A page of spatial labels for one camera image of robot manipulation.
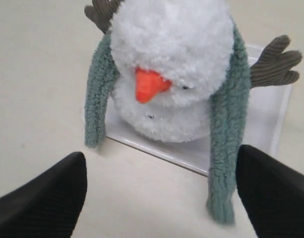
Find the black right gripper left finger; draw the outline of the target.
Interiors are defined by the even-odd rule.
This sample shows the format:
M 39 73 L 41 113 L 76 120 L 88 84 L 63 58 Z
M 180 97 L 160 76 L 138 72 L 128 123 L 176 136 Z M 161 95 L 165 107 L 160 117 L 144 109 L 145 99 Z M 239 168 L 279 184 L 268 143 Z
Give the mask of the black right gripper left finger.
M 0 197 L 0 238 L 69 238 L 87 193 L 85 156 L 73 152 Z

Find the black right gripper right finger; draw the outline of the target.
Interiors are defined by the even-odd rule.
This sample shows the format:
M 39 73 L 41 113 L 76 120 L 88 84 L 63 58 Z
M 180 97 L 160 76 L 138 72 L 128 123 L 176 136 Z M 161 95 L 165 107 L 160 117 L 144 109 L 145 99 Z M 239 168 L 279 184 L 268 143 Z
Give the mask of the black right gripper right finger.
M 304 175 L 259 149 L 239 148 L 238 195 L 259 238 L 304 238 Z

